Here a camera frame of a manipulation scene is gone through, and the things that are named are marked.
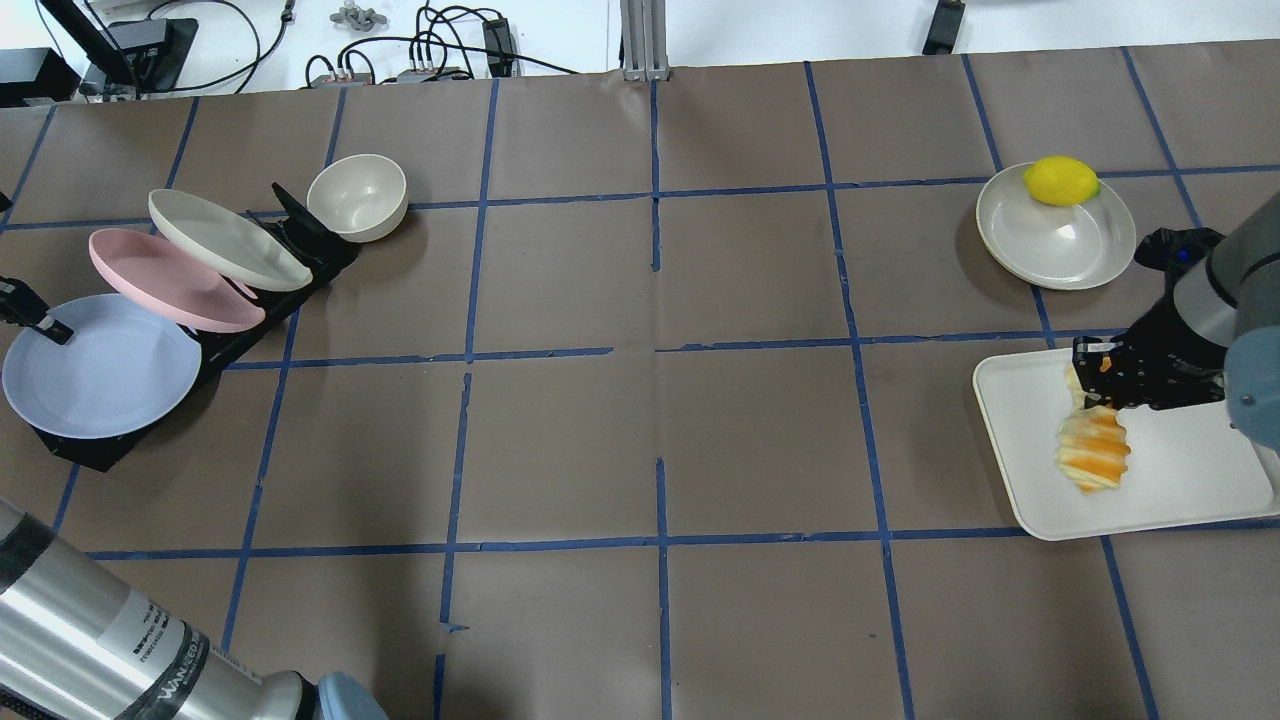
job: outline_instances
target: lemon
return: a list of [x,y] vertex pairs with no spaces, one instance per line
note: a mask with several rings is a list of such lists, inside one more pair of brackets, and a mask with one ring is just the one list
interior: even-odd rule
[[1041,158],[1023,173],[1023,182],[1036,200],[1064,206],[1084,202],[1101,187],[1093,168],[1066,155]]

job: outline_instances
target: metal cylinder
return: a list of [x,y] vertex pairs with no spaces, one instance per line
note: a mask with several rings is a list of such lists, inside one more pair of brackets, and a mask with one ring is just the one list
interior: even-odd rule
[[297,673],[255,675],[3,500],[0,689],[67,720],[323,720]]

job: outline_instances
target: white tray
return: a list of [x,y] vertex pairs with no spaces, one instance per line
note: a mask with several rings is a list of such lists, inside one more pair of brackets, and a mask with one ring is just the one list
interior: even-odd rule
[[998,355],[978,364],[978,395],[1018,523],[1060,541],[1280,514],[1280,457],[1231,429],[1221,402],[1120,411],[1129,470],[1119,491],[1084,495],[1057,466],[1059,424],[1071,411],[1070,350]]

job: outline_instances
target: black box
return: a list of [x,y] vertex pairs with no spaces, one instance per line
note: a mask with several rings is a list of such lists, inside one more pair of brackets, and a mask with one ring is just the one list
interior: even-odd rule
[[49,47],[0,50],[0,108],[70,100],[79,76]]

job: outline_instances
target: white floor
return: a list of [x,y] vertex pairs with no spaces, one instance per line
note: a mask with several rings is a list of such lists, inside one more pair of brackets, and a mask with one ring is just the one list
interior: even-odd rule
[[[361,33],[329,20],[342,0],[297,0],[296,22],[287,29],[280,49],[259,68],[248,90],[300,87],[307,58],[323,54],[332,59],[353,40],[412,35],[420,0],[358,1],[371,3],[389,23]],[[114,22],[141,18],[159,0],[93,3],[106,22]],[[253,19],[264,46],[270,44],[279,28],[283,0],[238,0],[238,4]],[[618,64],[617,0],[488,0],[486,5],[511,19],[518,53],[580,72],[602,72]],[[669,59],[678,67],[915,55],[924,44],[934,5],[936,0],[668,0]],[[200,20],[183,85],[220,77],[253,58],[252,36],[244,20],[229,8],[179,3],[159,17]],[[87,60],[81,50],[52,19],[50,26],[68,61],[83,70]],[[467,45],[483,46],[479,20],[463,20],[457,27]],[[969,0],[956,51],[1277,37],[1276,0]],[[0,3],[0,47],[47,45],[49,35],[40,24],[35,0]],[[376,65],[378,79],[408,67],[404,42],[372,42],[360,49]],[[472,63],[480,74],[484,58],[474,55]],[[518,72],[550,70],[521,63]],[[237,85],[238,79],[207,92],[230,92]]]

